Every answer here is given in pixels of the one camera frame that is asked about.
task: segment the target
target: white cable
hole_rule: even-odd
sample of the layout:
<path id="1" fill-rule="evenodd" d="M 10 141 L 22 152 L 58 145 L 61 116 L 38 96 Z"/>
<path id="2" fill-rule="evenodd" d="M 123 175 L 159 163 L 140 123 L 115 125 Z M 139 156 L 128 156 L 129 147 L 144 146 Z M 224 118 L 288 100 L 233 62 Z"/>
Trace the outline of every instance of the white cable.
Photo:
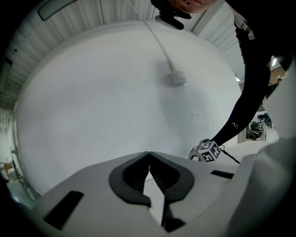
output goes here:
<path id="1" fill-rule="evenodd" d="M 153 34 L 153 36 L 155 37 L 155 39 L 157 40 L 158 44 L 160 45 L 162 51 L 164 52 L 164 54 L 166 55 L 166 58 L 168 60 L 168 63 L 171 66 L 172 71 L 176 71 L 176 68 L 171 60 L 171 57 L 169 56 L 168 52 L 166 51 L 166 48 L 163 46 L 163 44 L 161 43 L 161 41 L 159 40 L 159 38 L 157 37 L 157 35 L 155 34 L 155 32 L 153 31 L 153 29 L 151 28 L 151 26 L 148 24 L 147 21 L 145 21 L 140 14 L 138 13 L 138 11 L 134 8 L 134 6 L 130 3 L 129 0 L 126 0 L 127 3 L 131 6 L 131 8 L 134 10 L 134 12 L 138 15 L 138 17 L 141 19 L 142 22 L 145 23 L 145 25 L 148 27 L 148 29 L 151 31 L 151 33 Z"/>

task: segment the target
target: hand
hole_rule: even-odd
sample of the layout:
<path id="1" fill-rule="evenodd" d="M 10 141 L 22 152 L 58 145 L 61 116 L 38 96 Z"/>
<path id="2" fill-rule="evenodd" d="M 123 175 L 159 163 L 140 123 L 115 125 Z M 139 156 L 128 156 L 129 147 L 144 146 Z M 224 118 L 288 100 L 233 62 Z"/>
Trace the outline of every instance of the hand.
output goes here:
<path id="1" fill-rule="evenodd" d="M 192 148 L 191 152 L 189 153 L 188 160 L 193 160 L 194 157 L 198 157 L 198 161 L 203 161 L 201 155 L 199 154 L 198 150 L 202 147 L 204 143 L 209 143 L 211 140 L 204 139 L 199 142 L 199 145 Z"/>

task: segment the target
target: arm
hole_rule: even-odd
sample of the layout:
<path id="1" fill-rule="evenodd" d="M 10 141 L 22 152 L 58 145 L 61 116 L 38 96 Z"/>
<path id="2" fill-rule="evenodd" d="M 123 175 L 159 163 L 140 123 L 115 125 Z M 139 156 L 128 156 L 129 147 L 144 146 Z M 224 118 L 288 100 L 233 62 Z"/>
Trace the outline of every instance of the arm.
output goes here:
<path id="1" fill-rule="evenodd" d="M 245 85 L 233 111 L 218 134 L 212 139 L 219 146 L 244 130 L 260 107 L 270 80 L 271 55 L 258 40 L 249 40 L 247 32 L 236 28 L 245 64 Z"/>

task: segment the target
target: black slot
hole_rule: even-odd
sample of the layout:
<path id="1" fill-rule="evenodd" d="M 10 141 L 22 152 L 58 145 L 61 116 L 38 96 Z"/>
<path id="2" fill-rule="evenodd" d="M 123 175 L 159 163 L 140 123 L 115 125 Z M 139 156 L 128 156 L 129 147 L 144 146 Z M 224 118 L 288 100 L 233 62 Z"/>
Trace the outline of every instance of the black slot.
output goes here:
<path id="1" fill-rule="evenodd" d="M 217 175 L 226 179 L 232 179 L 232 177 L 234 176 L 234 174 L 231 173 L 227 173 L 227 172 L 223 172 L 223 171 L 219 171 L 219 170 L 214 170 L 211 172 L 212 175 Z"/>
<path id="2" fill-rule="evenodd" d="M 61 230 L 75 207 L 83 197 L 83 193 L 77 191 L 69 192 L 44 218 L 53 227 Z"/>

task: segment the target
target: black sleeve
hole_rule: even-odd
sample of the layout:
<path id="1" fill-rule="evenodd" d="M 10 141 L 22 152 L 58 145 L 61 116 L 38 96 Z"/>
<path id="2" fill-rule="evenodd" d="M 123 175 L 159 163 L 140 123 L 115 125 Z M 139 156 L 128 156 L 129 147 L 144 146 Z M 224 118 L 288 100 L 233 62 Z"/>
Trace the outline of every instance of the black sleeve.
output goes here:
<path id="1" fill-rule="evenodd" d="M 219 146 L 244 130 L 260 107 L 270 80 L 271 54 L 257 39 L 236 28 L 241 55 L 245 64 L 245 84 L 240 98 L 223 128 L 212 139 Z"/>

